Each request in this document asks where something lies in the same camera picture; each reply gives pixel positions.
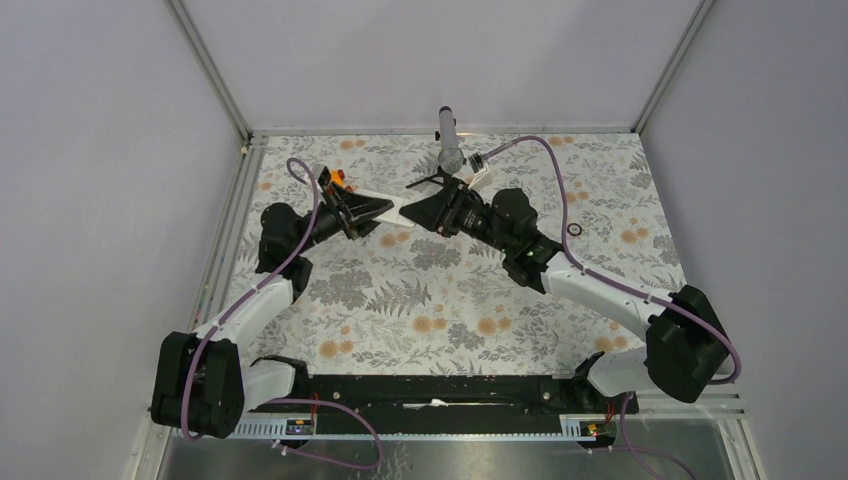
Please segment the white air conditioner remote control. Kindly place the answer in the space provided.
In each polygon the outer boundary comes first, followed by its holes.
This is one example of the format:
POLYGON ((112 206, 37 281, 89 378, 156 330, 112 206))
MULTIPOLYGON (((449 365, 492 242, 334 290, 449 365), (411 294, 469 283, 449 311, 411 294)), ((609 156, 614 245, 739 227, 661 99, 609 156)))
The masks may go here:
POLYGON ((383 193, 371 193, 371 196, 383 200, 388 200, 392 203, 392 207, 388 211, 376 217, 377 222, 383 224, 391 224, 404 228, 412 228, 415 226, 414 222, 412 222, 400 213, 400 209, 409 204, 408 199, 383 193))

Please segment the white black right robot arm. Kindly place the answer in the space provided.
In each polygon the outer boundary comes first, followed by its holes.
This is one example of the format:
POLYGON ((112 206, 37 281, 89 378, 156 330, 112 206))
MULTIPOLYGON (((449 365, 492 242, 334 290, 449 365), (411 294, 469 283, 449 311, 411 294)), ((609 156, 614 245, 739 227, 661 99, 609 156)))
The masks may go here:
POLYGON ((499 250, 518 285, 590 308, 643 341, 641 348, 600 352, 582 364, 573 396, 583 410, 597 412, 614 396, 650 388, 693 403, 707 386, 738 377, 738 354, 701 290, 648 288, 580 262, 538 230, 537 211, 518 188, 485 201, 452 179, 400 213, 430 232, 464 233, 499 250))

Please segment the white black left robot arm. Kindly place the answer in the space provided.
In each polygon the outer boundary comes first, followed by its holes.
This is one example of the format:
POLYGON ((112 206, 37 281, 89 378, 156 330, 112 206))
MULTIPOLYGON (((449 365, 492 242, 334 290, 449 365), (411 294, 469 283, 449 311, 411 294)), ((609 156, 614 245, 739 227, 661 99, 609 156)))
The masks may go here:
POLYGON ((295 360, 242 362, 266 326, 304 293, 312 272, 305 251, 342 233, 357 240, 397 217, 396 198, 360 194, 330 183, 317 189, 313 210, 297 214, 287 203, 264 209, 256 275, 246 291, 193 331, 162 341, 150 406, 154 423, 192 438, 228 437, 244 413, 274 399, 296 411, 309 401, 310 385, 295 360))

